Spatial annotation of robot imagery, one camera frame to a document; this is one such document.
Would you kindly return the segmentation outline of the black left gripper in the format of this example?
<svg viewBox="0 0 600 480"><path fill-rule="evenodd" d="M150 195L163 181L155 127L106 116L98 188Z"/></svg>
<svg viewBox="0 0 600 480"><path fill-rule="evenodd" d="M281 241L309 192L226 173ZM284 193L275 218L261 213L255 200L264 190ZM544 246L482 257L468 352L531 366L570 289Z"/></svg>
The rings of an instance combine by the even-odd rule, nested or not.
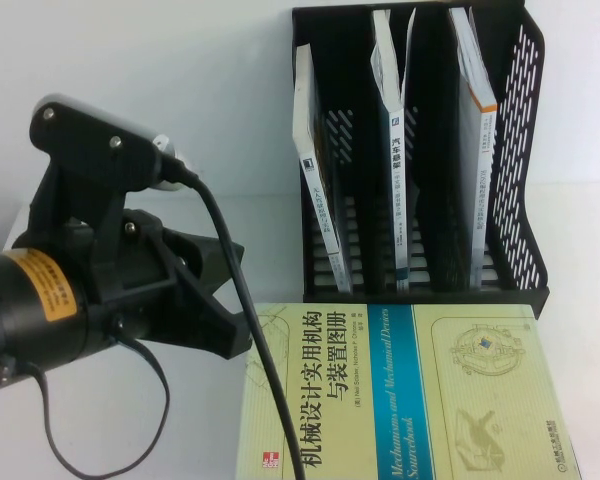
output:
<svg viewBox="0 0 600 480"><path fill-rule="evenodd" d="M126 210L107 234L73 223L73 262L85 299L85 351L119 337L203 350L232 359L251 346L242 313L215 292L232 280L219 239L169 229L143 210Z"/></svg>

